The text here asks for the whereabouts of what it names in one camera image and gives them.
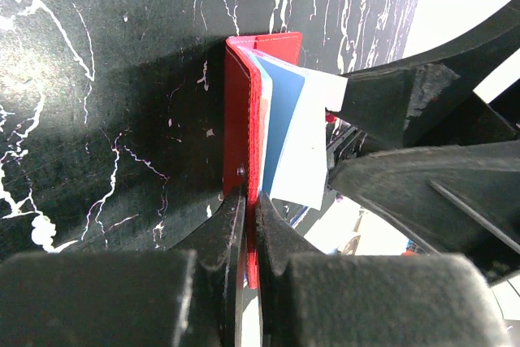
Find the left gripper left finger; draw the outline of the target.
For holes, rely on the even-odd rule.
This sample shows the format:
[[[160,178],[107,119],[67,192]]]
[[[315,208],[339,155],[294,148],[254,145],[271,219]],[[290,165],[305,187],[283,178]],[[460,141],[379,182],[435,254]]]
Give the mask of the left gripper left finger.
[[[238,346],[246,197],[166,251],[17,254],[1,265],[4,346]]]

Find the red leather card holder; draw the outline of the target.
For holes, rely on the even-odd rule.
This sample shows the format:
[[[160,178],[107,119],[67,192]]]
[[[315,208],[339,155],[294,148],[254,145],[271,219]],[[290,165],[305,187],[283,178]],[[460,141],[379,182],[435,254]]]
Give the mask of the red leather card holder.
[[[260,193],[315,210],[327,177],[327,116],[347,78],[299,66],[302,35],[229,37],[224,62],[223,191],[244,184],[245,271],[259,286],[255,207]]]

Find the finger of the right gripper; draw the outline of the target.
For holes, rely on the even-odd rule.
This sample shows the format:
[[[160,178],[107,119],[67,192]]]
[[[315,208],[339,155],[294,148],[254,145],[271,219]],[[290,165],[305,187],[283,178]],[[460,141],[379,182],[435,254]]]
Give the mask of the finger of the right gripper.
[[[408,148],[519,48],[519,0],[432,50],[346,74],[340,119],[389,148]]]
[[[519,252],[519,144],[422,147],[339,163],[329,183],[437,251]]]

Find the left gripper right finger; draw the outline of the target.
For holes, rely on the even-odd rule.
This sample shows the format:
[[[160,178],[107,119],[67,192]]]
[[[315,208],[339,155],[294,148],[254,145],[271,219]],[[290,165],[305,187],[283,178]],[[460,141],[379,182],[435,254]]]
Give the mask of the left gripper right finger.
[[[467,258],[328,255],[265,193],[255,214],[263,345],[511,345],[491,289]]]

